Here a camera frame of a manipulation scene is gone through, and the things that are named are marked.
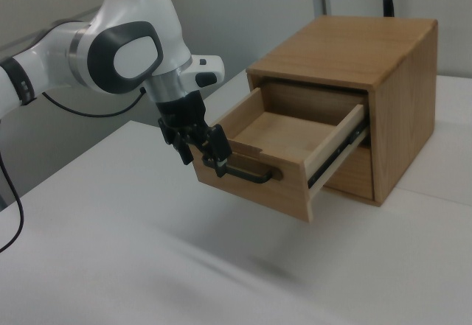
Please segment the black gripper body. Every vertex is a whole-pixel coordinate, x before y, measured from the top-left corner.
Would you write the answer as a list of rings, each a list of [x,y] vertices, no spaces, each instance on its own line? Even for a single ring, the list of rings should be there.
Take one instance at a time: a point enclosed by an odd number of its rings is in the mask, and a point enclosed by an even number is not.
[[[161,114],[159,127],[164,134],[171,130],[190,128],[199,133],[207,129],[204,119],[206,108],[199,91],[192,91],[187,96],[169,102],[157,102]]]

